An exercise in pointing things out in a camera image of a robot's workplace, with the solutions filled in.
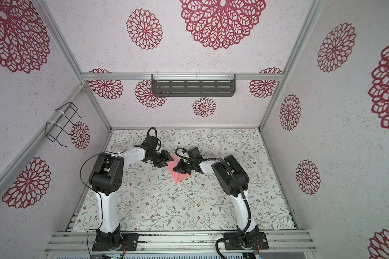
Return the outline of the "pink square paper sheet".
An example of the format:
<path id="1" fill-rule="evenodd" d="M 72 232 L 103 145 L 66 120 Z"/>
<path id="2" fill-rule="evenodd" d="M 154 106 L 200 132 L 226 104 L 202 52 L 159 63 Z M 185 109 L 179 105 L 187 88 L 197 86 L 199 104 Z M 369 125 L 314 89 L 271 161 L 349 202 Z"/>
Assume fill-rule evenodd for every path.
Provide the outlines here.
<path id="1" fill-rule="evenodd" d="M 187 178 L 190 177 L 189 174 L 180 174 L 178 172 L 175 172 L 174 171 L 174 168 L 178 165 L 179 163 L 179 157 L 177 155 L 173 155 L 172 156 L 173 158 L 173 161 L 169 161 L 167 162 L 167 167 L 166 169 L 169 171 L 169 173 L 171 174 L 172 178 L 174 179 L 174 181 L 176 183 L 180 183 L 184 180 L 186 180 Z"/>

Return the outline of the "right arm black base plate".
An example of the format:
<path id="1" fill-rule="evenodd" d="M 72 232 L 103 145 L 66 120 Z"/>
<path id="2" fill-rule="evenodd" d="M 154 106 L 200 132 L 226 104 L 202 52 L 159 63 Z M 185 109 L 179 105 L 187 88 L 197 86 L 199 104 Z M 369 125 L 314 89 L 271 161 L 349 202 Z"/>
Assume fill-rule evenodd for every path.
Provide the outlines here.
<path id="1" fill-rule="evenodd" d="M 245 233 L 241 236 L 229 238 L 234 233 L 224 233 L 226 250 L 267 250 L 269 244 L 265 233 Z"/>

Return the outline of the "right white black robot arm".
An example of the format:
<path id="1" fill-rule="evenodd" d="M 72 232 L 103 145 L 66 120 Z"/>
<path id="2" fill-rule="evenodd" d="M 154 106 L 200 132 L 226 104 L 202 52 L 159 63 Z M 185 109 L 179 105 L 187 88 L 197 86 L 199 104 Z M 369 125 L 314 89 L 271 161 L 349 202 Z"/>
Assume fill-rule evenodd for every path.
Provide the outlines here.
<path id="1" fill-rule="evenodd" d="M 248 199 L 250 178 L 233 155 L 225 158 L 190 158 L 179 155 L 179 162 L 173 171 L 179 174 L 191 174 L 193 171 L 202 174 L 213 174 L 223 192 L 228 195 L 234 206 L 237 217 L 236 236 L 245 241 L 255 240 L 259 228 L 252 217 Z"/>

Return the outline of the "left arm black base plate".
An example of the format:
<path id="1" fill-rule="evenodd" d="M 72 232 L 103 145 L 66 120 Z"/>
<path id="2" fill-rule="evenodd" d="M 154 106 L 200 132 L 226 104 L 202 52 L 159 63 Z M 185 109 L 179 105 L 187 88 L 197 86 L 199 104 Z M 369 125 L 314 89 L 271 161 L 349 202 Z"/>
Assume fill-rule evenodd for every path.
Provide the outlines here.
<path id="1" fill-rule="evenodd" d="M 92 251 L 136 251 L 138 245 L 138 234 L 121 234 L 118 245 L 109 245 L 104 243 L 100 238 L 95 238 Z"/>

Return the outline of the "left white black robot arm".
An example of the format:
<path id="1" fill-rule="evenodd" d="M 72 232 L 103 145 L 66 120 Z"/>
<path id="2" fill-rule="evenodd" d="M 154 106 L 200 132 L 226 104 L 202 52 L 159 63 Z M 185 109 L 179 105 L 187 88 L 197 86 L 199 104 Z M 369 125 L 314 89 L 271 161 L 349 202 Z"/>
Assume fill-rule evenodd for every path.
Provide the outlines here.
<path id="1" fill-rule="evenodd" d="M 97 155 L 96 162 L 89 177 L 91 189 L 96 192 L 100 227 L 98 230 L 105 234 L 113 234 L 119 230 L 117 216 L 117 191 L 123 182 L 125 165 L 144 161 L 152 162 L 153 167 L 166 167 L 174 161 L 166 150 L 161 152 L 134 147 L 122 153 L 103 152 Z"/>

